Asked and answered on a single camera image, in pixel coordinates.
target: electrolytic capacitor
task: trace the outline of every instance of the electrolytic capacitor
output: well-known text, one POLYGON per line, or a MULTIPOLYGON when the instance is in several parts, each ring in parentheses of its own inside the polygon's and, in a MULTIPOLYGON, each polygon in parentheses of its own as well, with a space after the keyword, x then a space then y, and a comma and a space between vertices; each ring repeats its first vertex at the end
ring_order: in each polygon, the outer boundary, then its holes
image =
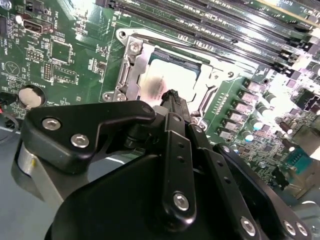
POLYGON ((282 144, 284 145, 284 147, 286 148, 286 149, 288 149, 289 150, 289 152, 293 152, 295 149, 296 149, 296 147, 295 147, 295 145, 293 145, 288 139, 282 139, 282 144))
POLYGON ((292 134, 293 130, 284 121, 280 122, 279 127, 288 135, 292 134))
POLYGON ((254 130, 261 130, 264 126, 264 124, 256 117, 252 118, 250 120, 250 124, 252 125, 254 130))
POLYGON ((254 140, 254 136, 250 131, 245 130, 241 135, 246 142, 252 142, 254 140))
POLYGON ((277 97, 273 95, 272 93, 269 93, 267 96, 265 96, 265 100, 271 105, 276 106, 277 105, 277 97))
POLYGON ((265 118, 269 118, 272 114, 272 111, 264 105, 258 108, 258 112, 265 118))

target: capacitor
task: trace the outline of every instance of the capacitor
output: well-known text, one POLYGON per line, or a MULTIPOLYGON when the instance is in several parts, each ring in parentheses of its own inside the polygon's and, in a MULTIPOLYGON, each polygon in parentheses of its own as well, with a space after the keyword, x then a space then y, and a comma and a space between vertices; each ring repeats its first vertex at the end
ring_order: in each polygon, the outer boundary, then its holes
POLYGON ((238 150, 237 145, 232 144, 232 145, 230 145, 230 148, 231 148, 231 149, 232 149, 236 154, 238 154, 238 153, 239 153, 239 150, 238 150))
POLYGON ((293 130, 284 121, 280 122, 279 127, 288 135, 292 134, 293 130))
POLYGON ((293 130, 298 125, 298 123, 295 120, 292 120, 289 124, 289 127, 293 130))
POLYGON ((272 111, 264 105, 258 108, 258 112, 265 118, 269 118, 272 114, 272 111))
POLYGON ((248 130, 243 131, 241 135, 246 142, 252 142, 254 140, 253 134, 248 130))
POLYGON ((282 144, 289 150, 289 152, 293 152, 296 149, 296 147, 286 138, 282 139, 282 144))
POLYGON ((320 115, 320 106, 319 105, 314 105, 311 109, 311 112, 313 112, 315 115, 320 115))
POLYGON ((311 71, 320 76, 320 64, 313 65, 311 71))
POLYGON ((257 131, 261 130, 264 126, 264 124, 256 117, 250 120, 250 124, 252 125, 253 129, 257 131))
POLYGON ((265 96, 265 100, 271 105, 276 106, 277 105, 277 97, 273 95, 272 93, 269 93, 265 96))
POLYGON ((40 87, 31 84, 21 88, 18 96, 20 102, 27 109, 38 108, 45 104, 47 100, 44 91, 40 87))

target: motherboard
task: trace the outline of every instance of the motherboard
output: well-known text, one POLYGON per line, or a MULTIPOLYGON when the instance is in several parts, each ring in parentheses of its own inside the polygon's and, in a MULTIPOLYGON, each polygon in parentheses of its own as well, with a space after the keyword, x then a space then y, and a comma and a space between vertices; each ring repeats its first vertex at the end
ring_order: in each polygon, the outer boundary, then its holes
POLYGON ((316 0, 0 0, 1 112, 174 89, 212 145, 298 199, 319 178, 319 21, 316 0))

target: integrated circuit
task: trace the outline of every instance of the integrated circuit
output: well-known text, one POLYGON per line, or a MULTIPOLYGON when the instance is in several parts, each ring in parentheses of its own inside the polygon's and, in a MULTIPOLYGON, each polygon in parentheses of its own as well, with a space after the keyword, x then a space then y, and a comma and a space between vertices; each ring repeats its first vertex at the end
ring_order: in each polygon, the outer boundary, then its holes
POLYGON ((64 64, 69 64, 71 58, 71 46, 64 42, 51 42, 51 59, 64 64))

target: silver screw head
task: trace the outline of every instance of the silver screw head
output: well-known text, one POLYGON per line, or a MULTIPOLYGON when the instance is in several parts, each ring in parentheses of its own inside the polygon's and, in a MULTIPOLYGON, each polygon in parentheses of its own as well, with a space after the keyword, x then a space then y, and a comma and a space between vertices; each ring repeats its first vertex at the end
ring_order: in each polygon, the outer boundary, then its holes
POLYGON ((130 51, 134 54, 138 54, 141 51, 139 43, 137 43, 136 41, 130 43, 130 51))
POLYGON ((262 169, 265 169, 267 167, 267 163, 265 161, 261 161, 258 163, 258 166, 262 169))
POLYGON ((308 236, 308 232, 304 228, 304 226, 302 226, 299 222, 296 223, 296 226, 298 227, 298 229, 299 229, 300 233, 302 233, 302 235, 308 236))
POLYGON ((173 202, 181 211, 187 211, 189 209, 189 201, 186 196, 181 193, 173 195, 173 202))
POLYGON ((247 234, 249 234, 251 237, 256 235, 256 229, 255 229, 254 225, 252 224, 252 222, 249 221, 249 219, 247 219, 246 217, 243 216, 243 217, 241 217, 240 222, 241 222, 243 229, 246 231, 247 234))
POLYGON ((227 146, 222 146, 223 151, 230 153, 230 149, 227 146))
POLYGON ((42 126, 47 130, 55 131, 61 128, 61 123, 57 119, 46 118, 42 121, 42 126))
POLYGON ((9 11, 12 8, 10 0, 0 0, 0 7, 6 11, 9 11))
POLYGON ((126 98, 126 95, 124 95, 123 93, 119 93, 117 96, 116 96, 116 100, 118 102, 124 102, 125 100, 127 100, 126 98))
POLYGON ((111 100, 111 95, 108 93, 108 92, 104 92, 102 94, 102 99, 107 102, 107 101, 110 101, 111 100))
POLYGON ((75 134, 71 137, 71 143, 73 146, 84 149, 89 145, 89 139, 87 136, 82 134, 75 134))
POLYGON ((296 230, 294 229, 294 227, 287 221, 283 221, 284 223, 284 227, 285 229, 292 235, 295 236, 296 235, 296 230))

